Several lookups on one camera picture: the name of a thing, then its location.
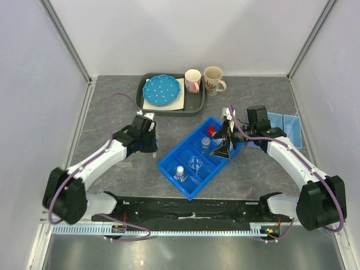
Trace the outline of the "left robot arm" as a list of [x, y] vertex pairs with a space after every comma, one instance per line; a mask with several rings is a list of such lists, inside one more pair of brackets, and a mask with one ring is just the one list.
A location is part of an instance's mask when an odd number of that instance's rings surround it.
[[104, 214], [111, 221], [123, 216], [123, 207], [108, 193], [91, 194], [88, 189], [115, 164], [136, 152], [155, 153], [154, 113], [141, 111], [132, 124], [115, 132], [96, 152], [67, 169], [50, 172], [42, 204], [51, 223], [76, 224], [84, 217]]

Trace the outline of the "round glass flask white stopper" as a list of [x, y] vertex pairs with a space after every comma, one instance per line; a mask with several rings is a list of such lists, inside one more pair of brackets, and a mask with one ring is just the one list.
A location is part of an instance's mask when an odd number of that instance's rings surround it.
[[174, 176], [173, 178], [179, 182], [179, 183], [183, 183], [187, 180], [188, 178], [188, 173], [185, 171], [185, 168], [183, 166], [177, 166], [175, 168], [174, 171]]

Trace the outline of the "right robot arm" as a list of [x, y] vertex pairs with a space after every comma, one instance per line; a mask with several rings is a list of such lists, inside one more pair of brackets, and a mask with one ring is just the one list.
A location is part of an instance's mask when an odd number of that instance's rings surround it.
[[212, 156], [230, 158], [230, 150], [243, 142], [253, 141], [264, 153], [275, 159], [300, 190], [300, 195], [289, 196], [274, 192], [260, 198], [258, 216], [271, 221], [277, 215], [297, 219], [308, 231], [324, 228], [340, 232], [347, 217], [345, 183], [337, 175], [329, 176], [313, 165], [292, 144], [279, 127], [272, 127], [265, 106], [247, 108], [248, 123], [241, 125], [232, 105], [223, 108], [220, 129], [212, 138], [221, 143]]

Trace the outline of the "glass stoppered bottle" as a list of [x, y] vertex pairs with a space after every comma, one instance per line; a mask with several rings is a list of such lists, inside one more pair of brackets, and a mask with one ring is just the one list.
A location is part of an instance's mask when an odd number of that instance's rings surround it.
[[210, 152], [210, 144], [211, 144], [211, 139], [209, 137], [203, 137], [201, 139], [201, 147], [200, 147], [200, 150], [201, 150], [201, 153], [203, 155], [206, 155]]

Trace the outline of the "white wash bottle red cap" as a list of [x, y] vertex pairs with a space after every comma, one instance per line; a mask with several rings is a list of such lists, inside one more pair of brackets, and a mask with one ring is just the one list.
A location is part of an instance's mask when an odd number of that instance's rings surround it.
[[213, 135], [217, 132], [214, 127], [216, 126], [217, 123], [213, 123], [208, 129], [207, 129], [207, 134], [209, 135], [210, 139], [216, 143], [216, 144], [220, 144], [222, 142], [221, 139], [214, 139]]

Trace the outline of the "clear glass beaker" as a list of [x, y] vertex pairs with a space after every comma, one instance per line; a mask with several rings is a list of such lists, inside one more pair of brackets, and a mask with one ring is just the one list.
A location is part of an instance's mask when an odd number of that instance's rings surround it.
[[195, 174], [198, 174], [202, 165], [203, 161], [199, 156], [192, 156], [188, 160], [188, 166]]

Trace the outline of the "clear glass stirring rod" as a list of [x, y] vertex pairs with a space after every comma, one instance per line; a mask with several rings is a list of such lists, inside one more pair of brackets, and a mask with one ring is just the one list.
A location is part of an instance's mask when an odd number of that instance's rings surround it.
[[296, 113], [295, 113], [295, 115], [293, 116], [293, 119], [292, 119], [292, 122], [291, 122], [291, 125], [290, 125], [290, 128], [289, 128], [288, 134], [291, 132], [291, 129], [293, 128], [294, 121], [295, 121], [295, 119], [297, 118], [298, 113], [299, 113], [299, 108], [296, 110]]

